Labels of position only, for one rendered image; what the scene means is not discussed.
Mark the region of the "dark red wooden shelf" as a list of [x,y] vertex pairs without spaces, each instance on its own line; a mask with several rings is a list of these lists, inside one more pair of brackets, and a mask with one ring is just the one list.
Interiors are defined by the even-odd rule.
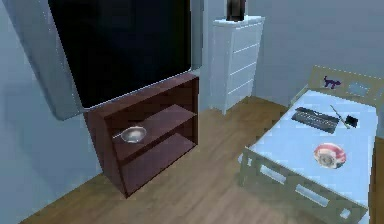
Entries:
[[[88,110],[84,119],[103,174],[129,197],[198,144],[199,77],[190,73]],[[114,136],[141,126],[139,143]]]

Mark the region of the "silver metal bowl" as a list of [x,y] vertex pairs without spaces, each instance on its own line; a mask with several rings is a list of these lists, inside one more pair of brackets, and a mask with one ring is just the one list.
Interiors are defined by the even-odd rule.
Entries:
[[144,139],[147,130],[141,126],[132,126],[114,136],[114,139],[121,139],[126,143],[139,143]]

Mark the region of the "white chest of drawers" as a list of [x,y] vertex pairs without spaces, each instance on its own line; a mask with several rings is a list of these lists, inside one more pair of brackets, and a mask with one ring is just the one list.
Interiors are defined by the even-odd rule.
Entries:
[[265,18],[213,22],[210,107],[223,115],[252,93]]

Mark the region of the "grey framed television set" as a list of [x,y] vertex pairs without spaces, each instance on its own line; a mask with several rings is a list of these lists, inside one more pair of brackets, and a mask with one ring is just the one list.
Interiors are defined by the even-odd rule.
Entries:
[[202,64],[204,0],[0,0],[67,120]]

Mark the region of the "dark brown vase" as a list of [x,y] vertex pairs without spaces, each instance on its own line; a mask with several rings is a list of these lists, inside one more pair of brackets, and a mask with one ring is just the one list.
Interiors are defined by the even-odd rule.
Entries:
[[227,0],[227,21],[243,21],[246,0]]

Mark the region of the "black keyboard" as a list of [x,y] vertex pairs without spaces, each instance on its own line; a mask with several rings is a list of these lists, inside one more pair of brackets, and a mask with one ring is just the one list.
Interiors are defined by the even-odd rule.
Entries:
[[291,119],[330,134],[334,133],[339,123],[338,118],[304,107],[296,108]]

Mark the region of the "beige bed with blue sheet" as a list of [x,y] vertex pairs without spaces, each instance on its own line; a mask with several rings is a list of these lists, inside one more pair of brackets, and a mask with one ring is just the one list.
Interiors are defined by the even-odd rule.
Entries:
[[[345,120],[358,119],[347,129]],[[259,182],[281,191],[326,224],[374,224],[375,136],[384,105],[384,78],[314,66],[288,111],[239,156],[239,184]],[[339,119],[333,134],[291,119],[298,107]],[[334,143],[346,153],[338,169],[320,166],[314,150]]]

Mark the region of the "red and white round ball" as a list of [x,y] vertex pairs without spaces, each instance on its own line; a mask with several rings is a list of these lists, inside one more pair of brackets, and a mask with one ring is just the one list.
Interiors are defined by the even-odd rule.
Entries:
[[338,169],[346,162],[346,153],[334,143],[322,143],[314,150],[317,163],[325,168]]

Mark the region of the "grey pen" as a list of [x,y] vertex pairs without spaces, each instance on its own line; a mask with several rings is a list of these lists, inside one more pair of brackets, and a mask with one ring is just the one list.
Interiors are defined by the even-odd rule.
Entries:
[[338,116],[338,118],[341,120],[341,122],[343,123],[343,125],[347,128],[347,129],[350,129],[351,127],[346,123],[346,121],[342,118],[342,116],[338,113],[338,111],[334,108],[333,105],[330,105],[330,107],[332,108],[332,110],[336,113],[336,115]]

